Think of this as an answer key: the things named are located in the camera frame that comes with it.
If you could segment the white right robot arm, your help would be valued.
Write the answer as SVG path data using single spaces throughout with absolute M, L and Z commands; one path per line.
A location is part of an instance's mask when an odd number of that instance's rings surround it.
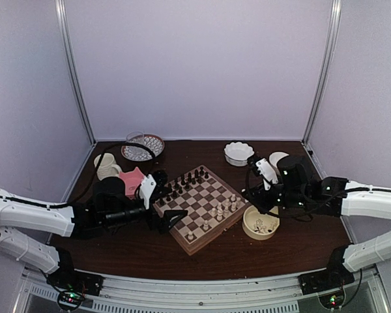
M 300 219 L 325 215 L 370 216 L 391 220 L 391 189 L 365 185 L 342 177 L 328 176 L 317 180 L 303 156 L 288 155 L 272 167 L 265 158 L 252 155 L 247 159 L 248 173 L 262 178 L 262 183 L 247 186 L 243 196 L 261 214 L 270 214 L 273 207 L 286 213 L 278 218 Z M 333 250 L 327 268 L 321 273 L 325 287 L 336 287 L 346 271 L 358 270 L 391 258 L 391 230 L 360 244 Z

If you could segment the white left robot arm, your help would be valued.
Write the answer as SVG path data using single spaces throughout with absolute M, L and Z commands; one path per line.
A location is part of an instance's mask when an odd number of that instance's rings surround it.
M 73 290 L 79 286 L 81 277 L 74 270 L 70 253 L 44 246 L 20 229 L 92 239 L 144 218 L 151 228 L 166 233 L 188 214 L 177 209 L 168 209 L 162 214 L 156 212 L 154 201 L 171 192 L 166 187 L 166 177 L 164 171 L 145 176 L 133 199 L 126 196 L 123 180 L 107 177 L 94 184 L 92 196 L 85 203 L 43 202 L 19 198 L 0 189 L 0 251 L 55 276 L 66 289 Z

